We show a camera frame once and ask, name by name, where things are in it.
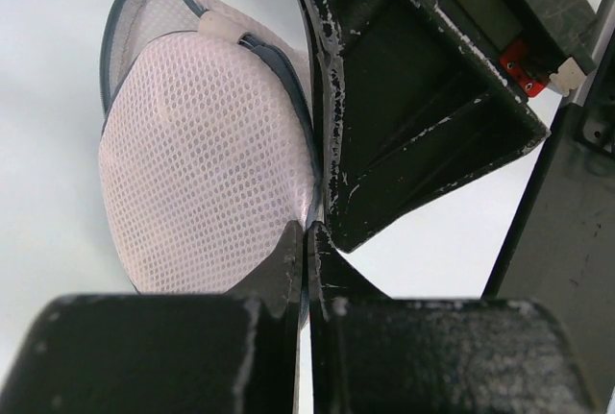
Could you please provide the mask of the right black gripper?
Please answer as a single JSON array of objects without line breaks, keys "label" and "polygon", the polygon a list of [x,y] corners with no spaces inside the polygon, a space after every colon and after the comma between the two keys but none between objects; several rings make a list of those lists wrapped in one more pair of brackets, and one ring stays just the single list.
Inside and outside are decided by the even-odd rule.
[{"label": "right black gripper", "polygon": [[535,149],[526,97],[596,69],[588,0],[299,0],[324,220],[351,252]]}]

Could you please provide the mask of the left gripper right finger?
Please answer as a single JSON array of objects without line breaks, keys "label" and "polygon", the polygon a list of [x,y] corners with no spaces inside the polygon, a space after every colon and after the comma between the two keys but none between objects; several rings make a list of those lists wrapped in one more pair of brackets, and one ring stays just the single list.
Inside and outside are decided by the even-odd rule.
[{"label": "left gripper right finger", "polygon": [[393,299],[307,231],[318,413],[595,413],[570,342],[528,300]]}]

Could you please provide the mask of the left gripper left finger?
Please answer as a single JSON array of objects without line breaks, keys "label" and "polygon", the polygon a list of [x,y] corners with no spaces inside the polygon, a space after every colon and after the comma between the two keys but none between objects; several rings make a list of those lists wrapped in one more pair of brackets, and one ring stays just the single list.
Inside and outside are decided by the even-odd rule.
[{"label": "left gripper left finger", "polygon": [[222,294],[72,295],[41,310],[5,413],[292,413],[303,229]]}]

